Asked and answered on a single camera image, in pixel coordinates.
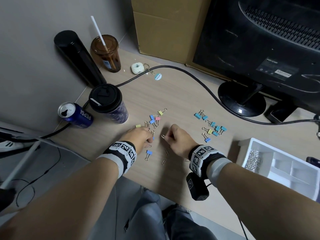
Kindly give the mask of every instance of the gray wall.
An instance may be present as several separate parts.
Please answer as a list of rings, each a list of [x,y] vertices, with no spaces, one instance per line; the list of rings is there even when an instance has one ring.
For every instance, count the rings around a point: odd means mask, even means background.
[[[1,0],[0,122],[56,128],[58,106],[76,101],[86,85],[55,49],[54,36],[71,29],[89,49],[98,36],[91,15],[118,41],[134,20],[131,0]]]

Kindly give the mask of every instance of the wooden desk surface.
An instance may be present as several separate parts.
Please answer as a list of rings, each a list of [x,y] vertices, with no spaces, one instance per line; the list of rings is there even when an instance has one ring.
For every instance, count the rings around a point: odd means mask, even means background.
[[[150,67],[160,65],[121,49],[119,55],[122,69],[118,73],[110,73],[101,68],[107,82],[115,85],[134,77],[130,66],[135,62],[148,63]],[[120,87],[129,111],[129,119],[124,124],[115,124],[88,108],[87,110],[95,117],[94,123],[89,128],[67,128],[52,139],[89,160],[94,160],[126,130],[134,125],[143,126],[144,121],[150,120],[149,115],[167,108],[168,110],[161,117],[160,126],[154,129],[155,140],[151,148],[153,154],[149,157],[149,161],[144,160],[146,153],[141,153],[125,177],[243,236],[236,214],[216,188],[212,186],[208,188],[210,196],[203,202],[197,202],[191,198],[186,184],[186,175],[190,172],[187,162],[169,150],[168,160],[165,165],[161,165],[165,157],[165,148],[168,148],[166,142],[160,137],[161,134],[165,134],[172,124],[178,124],[195,141],[205,144],[201,135],[204,132],[202,127],[209,126],[203,120],[194,117],[194,113],[203,109],[210,121],[215,121],[228,129],[221,136],[211,135],[208,145],[228,155],[230,160],[234,161],[237,158],[238,141],[251,137],[305,160],[306,157],[319,157],[317,125],[311,122],[276,126],[250,123],[224,110],[200,84],[188,75],[169,68],[159,68],[154,72],[161,73],[162,79],[157,81],[154,79],[155,74],[149,73]],[[218,85],[202,81],[217,94]],[[89,93],[90,89],[87,88],[77,103],[83,105]],[[298,109],[288,120],[305,119],[306,116],[303,113],[307,113],[308,118],[311,118],[308,112]],[[254,119],[268,122],[262,115]]]

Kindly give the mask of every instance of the brown plastic cup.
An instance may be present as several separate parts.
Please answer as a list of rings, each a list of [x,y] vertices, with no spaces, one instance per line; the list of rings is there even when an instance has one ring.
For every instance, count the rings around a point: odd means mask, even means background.
[[[111,35],[104,34],[102,38],[106,44],[103,45],[100,37],[96,37],[91,43],[91,49],[101,57],[103,64],[109,72],[118,72],[121,69],[120,58],[118,54],[119,43]]]

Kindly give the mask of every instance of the black lid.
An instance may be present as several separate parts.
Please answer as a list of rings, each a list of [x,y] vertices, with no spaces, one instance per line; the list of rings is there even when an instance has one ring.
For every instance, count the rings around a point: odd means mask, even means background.
[[[116,110],[122,102],[122,93],[115,85],[101,84],[92,89],[89,95],[91,108],[98,113],[110,113]]]
[[[54,43],[58,46],[68,46],[78,40],[78,35],[72,30],[64,30],[54,37]]]

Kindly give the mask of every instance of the wristband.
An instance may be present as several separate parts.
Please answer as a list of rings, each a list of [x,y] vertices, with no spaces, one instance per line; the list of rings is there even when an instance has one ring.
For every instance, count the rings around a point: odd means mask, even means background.
[[[228,163],[232,163],[232,161],[230,161],[227,158],[220,158],[217,161],[215,161],[212,164],[211,168],[209,169],[209,173],[207,176],[214,187],[217,188],[217,186],[218,186],[217,181],[218,181],[218,177],[220,175],[220,172],[221,172],[222,168]]]
[[[211,146],[199,145],[189,153],[189,168],[192,172],[198,175],[198,177],[205,180],[208,178],[206,170],[209,163],[222,157],[225,158],[224,154]]]
[[[106,157],[114,161],[118,165],[118,178],[120,178],[132,166],[137,158],[137,153],[134,144],[130,141],[116,141],[99,157]]]

